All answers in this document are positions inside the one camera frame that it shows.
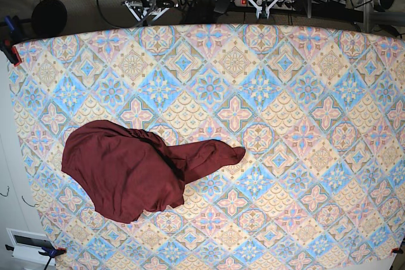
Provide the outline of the maroon long-sleeve t-shirt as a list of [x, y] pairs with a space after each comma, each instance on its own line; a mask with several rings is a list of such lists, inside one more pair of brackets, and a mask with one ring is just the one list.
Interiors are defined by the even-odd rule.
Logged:
[[220, 140], [166, 145], [153, 132], [91, 121], [66, 140], [61, 170], [87, 193], [96, 212], [119, 223], [184, 204], [187, 184], [236, 165], [246, 153]]

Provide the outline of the white power strip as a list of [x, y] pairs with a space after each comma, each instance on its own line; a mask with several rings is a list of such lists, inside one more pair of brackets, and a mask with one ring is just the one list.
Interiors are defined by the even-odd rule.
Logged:
[[[258, 6], [262, 6], [263, 9], [269, 7], [271, 4], [273, 8], [281, 8], [284, 5], [285, 1], [288, 0], [252, 0]], [[243, 7], [243, 8], [256, 8], [255, 5], [252, 4], [250, 0], [234, 0], [234, 4], [236, 7]]]

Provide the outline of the patterned tile tablecloth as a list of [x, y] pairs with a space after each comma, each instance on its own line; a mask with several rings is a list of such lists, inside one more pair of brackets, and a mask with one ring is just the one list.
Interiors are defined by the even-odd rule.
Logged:
[[[7, 65], [34, 206], [62, 269], [388, 269], [404, 239], [404, 42], [273, 25], [155, 26], [25, 42]], [[61, 172], [94, 120], [168, 145], [243, 146], [131, 224]]]

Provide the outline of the blue clamp upper left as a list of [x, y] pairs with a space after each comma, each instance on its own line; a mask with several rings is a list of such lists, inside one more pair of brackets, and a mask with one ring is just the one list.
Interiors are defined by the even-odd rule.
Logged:
[[4, 22], [9, 30], [10, 39], [15, 43], [21, 42], [23, 39], [23, 33], [19, 17], [16, 15], [13, 17], [5, 16]]

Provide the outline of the blue clamp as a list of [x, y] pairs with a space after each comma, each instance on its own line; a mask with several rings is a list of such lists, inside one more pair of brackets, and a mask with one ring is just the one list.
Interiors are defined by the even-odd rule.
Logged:
[[26, 262], [32, 262], [44, 266], [47, 269], [49, 266], [56, 265], [56, 258], [66, 254], [64, 248], [47, 248], [47, 247], [26, 247], [16, 245], [14, 247], [5, 245], [7, 251], [12, 252], [12, 257]]
[[15, 43], [21, 42], [23, 39], [23, 33], [19, 17], [16, 15], [13, 17], [5, 16], [4, 22], [9, 30], [10, 39]]

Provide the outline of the orange black clamp upper left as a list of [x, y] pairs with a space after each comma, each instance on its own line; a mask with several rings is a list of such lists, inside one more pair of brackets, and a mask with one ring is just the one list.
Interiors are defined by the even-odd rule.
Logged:
[[9, 40], [2, 40], [0, 49], [14, 66], [18, 66], [22, 62], [16, 47]]

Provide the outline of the blue clamp lower left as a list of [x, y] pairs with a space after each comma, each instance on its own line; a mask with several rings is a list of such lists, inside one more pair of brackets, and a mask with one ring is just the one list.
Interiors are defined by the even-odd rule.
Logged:
[[56, 265], [56, 258], [66, 254], [64, 248], [47, 248], [47, 247], [26, 247], [16, 245], [14, 247], [5, 245], [7, 251], [12, 252], [12, 257], [26, 262], [32, 262], [44, 266], [47, 269], [49, 266]]

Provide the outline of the white floor outlet box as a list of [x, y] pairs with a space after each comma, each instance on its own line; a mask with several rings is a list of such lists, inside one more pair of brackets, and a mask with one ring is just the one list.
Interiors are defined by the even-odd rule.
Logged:
[[12, 257], [24, 262], [45, 265], [49, 257], [41, 255], [42, 247], [50, 248], [50, 240], [45, 234], [32, 233], [22, 230], [6, 228], [10, 238], [10, 247], [13, 247]]

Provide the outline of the orange clamp lower right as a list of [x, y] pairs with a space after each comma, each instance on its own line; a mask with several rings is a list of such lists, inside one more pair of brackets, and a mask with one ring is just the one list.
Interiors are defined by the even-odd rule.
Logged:
[[402, 248], [395, 248], [391, 250], [391, 254], [403, 254], [404, 251]]

